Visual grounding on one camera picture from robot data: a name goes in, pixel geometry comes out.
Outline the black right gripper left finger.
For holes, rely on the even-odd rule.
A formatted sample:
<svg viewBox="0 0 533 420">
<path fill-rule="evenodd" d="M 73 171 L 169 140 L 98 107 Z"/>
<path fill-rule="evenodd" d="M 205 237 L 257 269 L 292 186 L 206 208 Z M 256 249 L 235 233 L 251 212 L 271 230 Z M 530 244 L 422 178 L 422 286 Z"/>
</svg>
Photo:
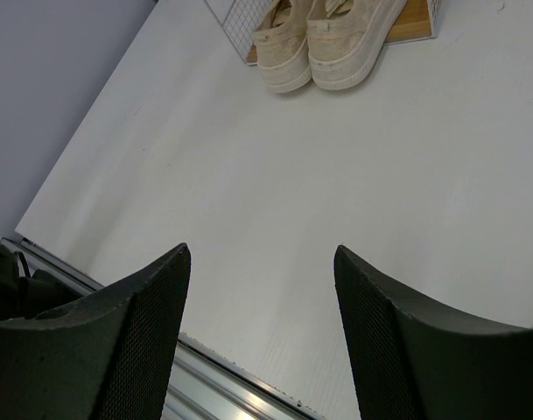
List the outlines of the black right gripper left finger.
<svg viewBox="0 0 533 420">
<path fill-rule="evenodd" d="M 179 244 L 76 297 L 0 245 L 0 419 L 159 419 L 190 271 Z"/>
</svg>

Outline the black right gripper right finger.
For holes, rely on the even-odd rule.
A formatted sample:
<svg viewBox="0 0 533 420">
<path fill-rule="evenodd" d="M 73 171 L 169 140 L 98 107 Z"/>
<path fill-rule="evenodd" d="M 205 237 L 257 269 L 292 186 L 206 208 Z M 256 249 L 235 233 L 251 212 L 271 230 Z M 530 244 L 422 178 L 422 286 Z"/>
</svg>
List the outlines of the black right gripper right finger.
<svg viewBox="0 0 533 420">
<path fill-rule="evenodd" d="M 533 419 L 533 328 L 480 318 L 339 246 L 333 260 L 364 419 Z"/>
</svg>

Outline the beige platform sneaker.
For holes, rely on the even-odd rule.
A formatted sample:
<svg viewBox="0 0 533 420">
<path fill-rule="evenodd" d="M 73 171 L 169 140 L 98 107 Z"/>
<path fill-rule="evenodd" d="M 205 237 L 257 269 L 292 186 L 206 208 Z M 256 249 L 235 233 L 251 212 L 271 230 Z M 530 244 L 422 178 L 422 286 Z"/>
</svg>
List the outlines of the beige platform sneaker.
<svg viewBox="0 0 533 420">
<path fill-rule="evenodd" d="M 272 1 L 253 32 L 256 63 L 266 87 L 293 92 L 312 79 L 306 18 L 311 0 Z"/>
<path fill-rule="evenodd" d="M 315 1 L 306 18 L 315 84 L 340 91 L 370 73 L 404 0 Z"/>
</svg>

